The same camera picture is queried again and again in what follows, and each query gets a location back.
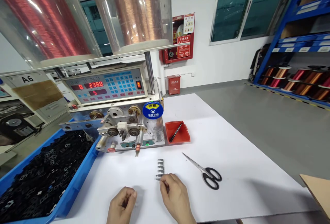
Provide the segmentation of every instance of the white worktable surface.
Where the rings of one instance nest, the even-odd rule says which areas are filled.
[[[196,94],[164,102],[164,123],[183,120],[191,143],[143,149],[138,158],[135,151],[100,153],[69,214],[56,223],[106,223],[110,201],[123,186],[138,192],[131,224],[175,223],[155,180],[157,159],[164,159],[165,173],[177,174],[187,186],[197,222],[318,210],[306,188]],[[223,178],[220,189],[207,187],[182,152],[201,166],[218,170]]]

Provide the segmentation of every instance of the grey floor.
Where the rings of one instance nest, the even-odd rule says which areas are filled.
[[[330,179],[330,111],[243,82],[180,94],[196,93],[301,185],[299,174]]]

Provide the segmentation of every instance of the control panel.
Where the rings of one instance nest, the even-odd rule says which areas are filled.
[[[140,68],[65,80],[81,104],[147,96]]]

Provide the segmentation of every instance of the white paper label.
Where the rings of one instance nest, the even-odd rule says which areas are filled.
[[[307,12],[310,12],[310,11],[313,11],[313,10],[316,10],[319,6],[313,6],[313,7],[310,7],[310,8],[306,8],[306,9],[303,9],[303,10],[300,10],[297,12],[297,14],[302,14],[302,13],[307,13]]]
[[[321,42],[319,45],[320,45],[320,46],[321,46],[321,45],[330,45],[330,41],[324,41],[324,42]]]
[[[297,40],[297,38],[286,38],[283,40],[283,43],[286,43],[286,42],[295,42]]]
[[[287,48],[285,52],[293,52],[294,48]]]
[[[315,6],[315,5],[318,5],[318,4],[320,4],[320,3],[321,3],[321,1],[314,2],[314,3],[311,3],[311,4],[307,4],[307,5],[305,5],[305,6],[302,6],[301,9],[310,8],[310,7]]]
[[[281,47],[294,47],[295,44],[283,44]]]
[[[299,52],[308,52],[310,47],[303,47],[299,50]]]
[[[329,51],[330,51],[330,46],[322,46],[318,50],[318,52],[329,52]]]

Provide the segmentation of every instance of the digital display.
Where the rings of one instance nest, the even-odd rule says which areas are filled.
[[[90,95],[99,95],[99,94],[105,94],[107,91],[105,89],[100,90],[94,90],[94,91],[88,91]]]
[[[136,86],[138,89],[142,89],[141,81],[136,81]]]
[[[86,88],[103,87],[103,82],[97,81],[91,83],[84,83],[84,85]]]
[[[82,85],[73,85],[71,86],[72,90],[77,91],[77,90],[82,90],[84,87]]]

